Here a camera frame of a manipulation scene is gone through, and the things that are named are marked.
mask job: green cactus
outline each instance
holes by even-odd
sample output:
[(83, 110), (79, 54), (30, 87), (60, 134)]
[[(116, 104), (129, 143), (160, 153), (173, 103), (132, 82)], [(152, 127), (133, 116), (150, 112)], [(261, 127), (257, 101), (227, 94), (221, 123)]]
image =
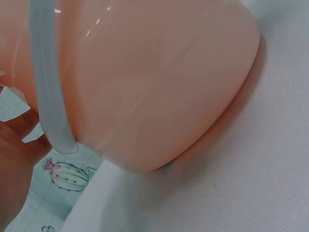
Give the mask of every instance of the green cactus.
[(96, 171), (89, 167), (84, 171), (65, 162), (53, 164), (52, 158), (46, 159), (43, 168), (44, 170), (51, 170), (52, 181), (58, 187), (73, 191), (84, 190)]

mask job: white fabric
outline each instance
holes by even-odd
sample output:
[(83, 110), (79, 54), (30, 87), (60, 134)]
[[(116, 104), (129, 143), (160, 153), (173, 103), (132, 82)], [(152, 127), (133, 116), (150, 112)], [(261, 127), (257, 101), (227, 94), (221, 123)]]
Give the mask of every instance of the white fabric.
[(244, 2), (265, 40), (223, 118), (152, 174), (103, 162), (62, 232), (309, 231), (309, 1)]

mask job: finger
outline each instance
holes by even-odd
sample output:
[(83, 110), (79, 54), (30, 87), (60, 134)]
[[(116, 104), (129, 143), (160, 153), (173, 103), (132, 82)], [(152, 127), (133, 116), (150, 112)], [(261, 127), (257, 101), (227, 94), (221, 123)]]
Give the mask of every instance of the finger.
[(22, 115), (5, 122), (21, 139), (25, 138), (39, 123), (39, 115), (34, 110), (28, 110)]
[(31, 157), (29, 158), (30, 158), (30, 161), (33, 162), (34, 164), (39, 162), (52, 149), (52, 146), (48, 142), (45, 135), (42, 135), (37, 140), (26, 143), (26, 145), (32, 151), (32, 154), (30, 154)]

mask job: light blue handle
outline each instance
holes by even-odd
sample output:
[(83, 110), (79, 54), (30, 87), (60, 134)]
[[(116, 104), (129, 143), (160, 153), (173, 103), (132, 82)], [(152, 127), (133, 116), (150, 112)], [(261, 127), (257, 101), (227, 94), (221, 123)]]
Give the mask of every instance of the light blue handle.
[(77, 151), (57, 66), (54, 0), (30, 0), (29, 41), (41, 127), (59, 153)]

